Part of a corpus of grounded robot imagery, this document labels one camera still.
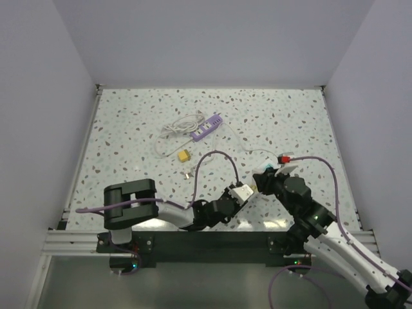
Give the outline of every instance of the red connector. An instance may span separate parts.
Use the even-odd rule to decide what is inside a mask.
[[[280,164],[289,163],[290,162],[290,157],[289,156],[279,156],[279,157],[277,157],[277,161]]]

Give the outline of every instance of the red object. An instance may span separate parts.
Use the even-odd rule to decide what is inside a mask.
[[[289,163],[290,162],[290,157],[289,156],[281,156],[280,161],[281,161],[282,164]]]

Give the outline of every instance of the table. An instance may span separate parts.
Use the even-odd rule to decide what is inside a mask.
[[[197,110],[208,118],[219,113],[227,127],[203,140],[185,146],[192,158],[181,163],[177,153],[159,158],[154,152],[156,137],[164,124],[193,114]],[[187,137],[161,140],[158,148],[173,150]],[[296,156],[316,155],[335,168],[339,182],[341,219],[349,230],[360,230],[356,208],[332,126],[319,89],[105,89],[100,98],[93,129],[70,203],[67,230],[102,230],[102,217],[77,214],[75,209],[103,205],[103,189],[108,185],[141,178],[152,178],[160,196],[187,205],[194,178],[184,174],[202,155],[216,149],[233,157],[242,182],[249,183],[251,170],[266,158],[264,151],[293,151]],[[294,174],[303,177],[313,197],[334,212],[333,180],[321,162],[305,160]],[[222,156],[201,167],[198,198],[219,198],[234,181],[229,161]],[[293,224],[292,217],[273,196],[258,196],[228,224],[217,224],[219,231],[283,231]],[[149,220],[134,230],[177,230],[170,223]]]

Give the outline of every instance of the power outlet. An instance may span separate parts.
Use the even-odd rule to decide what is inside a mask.
[[[203,137],[206,137],[216,130],[222,123],[223,119],[218,114],[215,114],[202,123],[198,130],[192,132],[191,136],[195,142],[199,142]]]

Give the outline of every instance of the small yellow object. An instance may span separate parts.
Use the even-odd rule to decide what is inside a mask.
[[[181,162],[186,162],[191,159],[191,154],[185,149],[178,153],[178,157]]]

